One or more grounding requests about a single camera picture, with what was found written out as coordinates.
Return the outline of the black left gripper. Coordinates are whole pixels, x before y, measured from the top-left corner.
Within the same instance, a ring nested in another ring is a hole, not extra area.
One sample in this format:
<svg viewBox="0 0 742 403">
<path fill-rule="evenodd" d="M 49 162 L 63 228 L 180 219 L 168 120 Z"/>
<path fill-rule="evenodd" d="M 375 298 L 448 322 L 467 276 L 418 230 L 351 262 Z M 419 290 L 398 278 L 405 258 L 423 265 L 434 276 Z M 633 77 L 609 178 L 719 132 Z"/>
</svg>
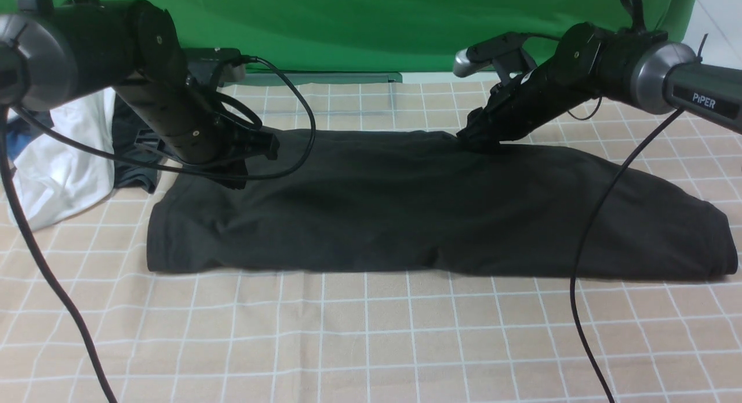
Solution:
<svg viewBox="0 0 742 403">
<path fill-rule="evenodd" d="M 205 162 L 194 166 L 194 175 L 241 190 L 247 181 L 257 178 L 249 175 L 246 160 L 260 155 L 275 160 L 278 147 L 278 138 L 263 130 L 202 126 L 194 129 L 194 149 Z"/>
</svg>

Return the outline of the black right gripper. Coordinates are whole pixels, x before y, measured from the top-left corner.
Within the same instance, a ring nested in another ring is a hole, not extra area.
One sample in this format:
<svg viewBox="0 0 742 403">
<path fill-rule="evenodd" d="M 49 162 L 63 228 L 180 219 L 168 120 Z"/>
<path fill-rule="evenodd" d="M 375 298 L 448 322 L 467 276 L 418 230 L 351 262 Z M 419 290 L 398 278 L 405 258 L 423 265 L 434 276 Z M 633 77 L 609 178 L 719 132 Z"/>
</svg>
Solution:
<svg viewBox="0 0 742 403">
<path fill-rule="evenodd" d="M 464 128 L 457 133 L 457 141 L 469 151 L 489 153 L 500 143 L 522 138 L 521 120 L 516 92 L 501 89 L 491 92 L 486 104 L 467 114 Z"/>
</svg>

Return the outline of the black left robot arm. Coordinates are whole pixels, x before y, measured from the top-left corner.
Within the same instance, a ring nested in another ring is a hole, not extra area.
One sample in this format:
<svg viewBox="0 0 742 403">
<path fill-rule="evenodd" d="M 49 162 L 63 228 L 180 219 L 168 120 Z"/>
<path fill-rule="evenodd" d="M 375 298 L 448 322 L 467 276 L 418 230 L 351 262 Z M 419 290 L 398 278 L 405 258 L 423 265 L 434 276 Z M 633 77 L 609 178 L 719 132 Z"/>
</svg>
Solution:
<svg viewBox="0 0 742 403">
<path fill-rule="evenodd" d="M 2 104 L 49 111 L 113 89 L 147 125 L 138 149 L 233 189 L 247 159 L 278 157 L 260 118 L 217 90 L 244 77 L 238 49 L 183 49 L 169 12 L 144 0 L 17 6 L 1 20 Z"/>
</svg>

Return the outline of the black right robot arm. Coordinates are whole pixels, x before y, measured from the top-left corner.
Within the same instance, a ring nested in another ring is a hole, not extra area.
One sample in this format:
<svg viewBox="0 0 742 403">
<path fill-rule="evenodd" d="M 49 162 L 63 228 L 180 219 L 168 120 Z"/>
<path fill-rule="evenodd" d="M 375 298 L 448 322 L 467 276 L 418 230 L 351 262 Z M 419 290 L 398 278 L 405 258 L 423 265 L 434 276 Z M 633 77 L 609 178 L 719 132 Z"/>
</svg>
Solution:
<svg viewBox="0 0 742 403">
<path fill-rule="evenodd" d="M 553 56 L 536 65 L 523 44 L 529 33 L 509 32 L 459 51 L 454 74 L 493 67 L 499 83 L 472 110 L 457 139 L 487 152 L 525 136 L 591 100 L 609 99 L 652 115 L 683 110 L 740 133 L 740 70 L 703 64 L 700 52 L 665 31 L 609 31 L 572 26 Z"/>
</svg>

